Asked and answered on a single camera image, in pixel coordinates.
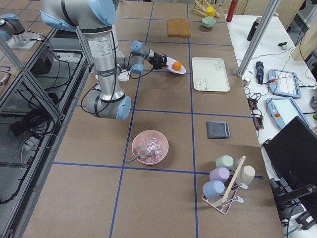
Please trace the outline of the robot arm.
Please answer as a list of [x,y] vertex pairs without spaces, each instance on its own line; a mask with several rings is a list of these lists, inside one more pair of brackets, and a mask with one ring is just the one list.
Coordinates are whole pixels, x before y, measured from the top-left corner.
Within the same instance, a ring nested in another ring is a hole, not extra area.
[[121,71],[140,75],[145,61],[154,69],[161,69],[166,66],[166,55],[134,41],[131,56],[118,57],[113,34],[116,10],[111,0],[44,0],[40,12],[46,25],[65,31],[79,30],[87,39],[88,54],[99,81],[86,94],[86,112],[98,118],[126,119],[131,98],[119,85]]
[[31,50],[36,40],[27,32],[18,17],[13,13],[0,16],[0,37],[13,50]]

